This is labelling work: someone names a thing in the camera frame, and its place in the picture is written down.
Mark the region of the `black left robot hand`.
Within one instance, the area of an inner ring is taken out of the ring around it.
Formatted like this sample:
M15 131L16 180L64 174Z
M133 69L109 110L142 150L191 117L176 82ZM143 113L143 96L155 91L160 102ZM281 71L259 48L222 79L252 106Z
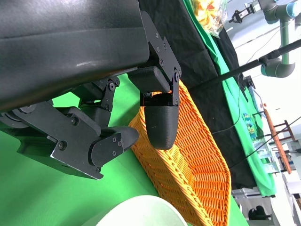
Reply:
M150 143L170 149L181 67L138 1L1 1L0 129L21 142L20 154L101 179L139 138L109 127L121 74L139 89Z

